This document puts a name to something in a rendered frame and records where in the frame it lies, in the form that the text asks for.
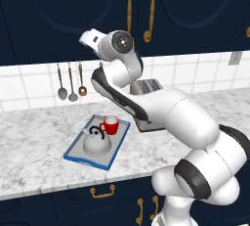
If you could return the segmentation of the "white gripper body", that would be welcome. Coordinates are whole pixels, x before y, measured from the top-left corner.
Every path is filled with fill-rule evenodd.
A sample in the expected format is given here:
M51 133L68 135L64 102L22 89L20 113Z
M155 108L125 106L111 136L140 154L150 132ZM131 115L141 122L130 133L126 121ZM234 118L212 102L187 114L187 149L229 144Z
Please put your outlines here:
M92 50L97 50L98 34L95 29L87 30L82 33L79 42L85 47L90 47Z

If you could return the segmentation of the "red mug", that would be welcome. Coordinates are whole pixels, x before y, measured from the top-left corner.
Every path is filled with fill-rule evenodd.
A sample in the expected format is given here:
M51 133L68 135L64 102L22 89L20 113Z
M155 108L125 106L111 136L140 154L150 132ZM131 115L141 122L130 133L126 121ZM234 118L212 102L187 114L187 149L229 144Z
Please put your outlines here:
M108 135L115 135L118 131L119 119L115 115L108 115L100 123L100 129Z

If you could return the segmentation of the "blue rimmed grey tray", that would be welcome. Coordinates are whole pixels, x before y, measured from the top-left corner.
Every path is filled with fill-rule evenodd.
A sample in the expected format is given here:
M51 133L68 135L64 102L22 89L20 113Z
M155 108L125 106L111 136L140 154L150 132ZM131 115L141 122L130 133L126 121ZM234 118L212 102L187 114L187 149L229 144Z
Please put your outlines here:
M100 123L104 120L104 117L101 115L94 114L86 125L83 127L89 129L92 125L99 126ZM63 154L63 158L66 160L75 161L78 163L86 164L93 166L95 168L109 170L116 154L130 128L130 122L120 119L118 131L115 135L108 135L111 141L111 150L101 157L91 157L84 153L83 151L83 139L85 137L83 129L79 132L77 137L71 143L69 148Z

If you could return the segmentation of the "hanging brass spoon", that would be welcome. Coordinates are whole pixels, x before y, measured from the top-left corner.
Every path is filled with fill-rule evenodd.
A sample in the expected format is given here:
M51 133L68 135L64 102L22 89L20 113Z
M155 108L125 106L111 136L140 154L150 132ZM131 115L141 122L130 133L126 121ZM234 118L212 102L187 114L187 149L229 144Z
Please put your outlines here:
M80 96L86 96L87 95L87 88L83 85L83 71L82 71L82 65L78 65L78 71L79 71L79 77L80 77L80 87L78 89L78 93Z

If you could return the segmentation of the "hanging silver spoon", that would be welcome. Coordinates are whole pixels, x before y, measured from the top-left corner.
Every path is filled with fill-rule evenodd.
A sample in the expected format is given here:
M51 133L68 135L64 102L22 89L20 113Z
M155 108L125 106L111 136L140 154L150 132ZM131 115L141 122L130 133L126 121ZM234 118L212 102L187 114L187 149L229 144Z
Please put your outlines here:
M67 91L63 87L63 80L62 80L62 74L61 74L60 68L58 68L58 77L59 77L59 82L60 82L60 89L58 90L58 96L61 100L65 100L67 98Z

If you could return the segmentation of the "hanging silver ladle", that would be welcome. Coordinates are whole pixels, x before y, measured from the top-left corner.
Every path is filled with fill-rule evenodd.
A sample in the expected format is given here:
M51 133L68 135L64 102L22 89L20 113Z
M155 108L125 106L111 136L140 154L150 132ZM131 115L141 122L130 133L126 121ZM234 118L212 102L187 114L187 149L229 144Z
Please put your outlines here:
M68 96L68 100L69 100L70 102L75 102L75 101L78 99L78 96L77 96L77 94L74 92L74 89L73 89L73 81L72 81L72 71L71 71L71 68L68 68L68 75L69 75L70 88L71 88L71 93L70 93L70 95Z

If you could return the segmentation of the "silver toaster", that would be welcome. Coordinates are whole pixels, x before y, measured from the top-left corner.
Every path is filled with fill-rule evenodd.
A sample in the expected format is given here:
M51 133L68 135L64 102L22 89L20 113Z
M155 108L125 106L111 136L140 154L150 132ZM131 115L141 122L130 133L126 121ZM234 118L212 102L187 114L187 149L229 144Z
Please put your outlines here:
M157 91L161 88L162 86L156 79L137 80L130 84L130 93L133 95L143 95L143 94ZM138 129L141 132L163 130L163 127L155 123L152 123L150 121L143 121L136 117L134 118L134 120Z

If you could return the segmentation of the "navy drawer front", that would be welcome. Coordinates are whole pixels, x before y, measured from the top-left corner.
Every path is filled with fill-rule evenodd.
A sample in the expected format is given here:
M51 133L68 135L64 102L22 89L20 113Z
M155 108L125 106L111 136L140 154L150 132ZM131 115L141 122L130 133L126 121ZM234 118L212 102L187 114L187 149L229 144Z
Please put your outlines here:
M54 205L58 208L70 205L87 205L90 208L99 208L109 205L132 203L142 195L142 179L128 179L123 181L91 185L75 189L67 189L55 192L51 195ZM96 194L109 193L109 186L115 185L114 195L104 199L94 199L90 194L90 189L94 187Z

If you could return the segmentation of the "navy wall cabinet door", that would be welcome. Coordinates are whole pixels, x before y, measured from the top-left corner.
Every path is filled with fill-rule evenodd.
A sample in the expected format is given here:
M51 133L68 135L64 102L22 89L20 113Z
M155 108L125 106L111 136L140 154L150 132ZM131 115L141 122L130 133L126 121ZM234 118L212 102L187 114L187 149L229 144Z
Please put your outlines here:
M81 34L125 30L128 1L0 0L20 65L94 60L80 44Z
M12 66L15 63L15 56L0 2L0 66Z
M139 51L166 56L232 50L238 33L235 1L154 0L151 39Z
M240 30L238 49L242 51L250 50L250 38L246 37L246 29L250 26L250 0L244 3L244 18Z

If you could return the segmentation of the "grey wall outlet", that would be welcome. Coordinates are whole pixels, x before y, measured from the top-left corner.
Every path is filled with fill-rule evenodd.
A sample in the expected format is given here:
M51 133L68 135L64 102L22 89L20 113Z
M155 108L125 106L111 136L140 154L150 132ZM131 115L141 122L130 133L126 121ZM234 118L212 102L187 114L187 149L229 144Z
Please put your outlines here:
M242 51L233 51L230 55L229 65L236 66L240 63L241 57L243 52Z

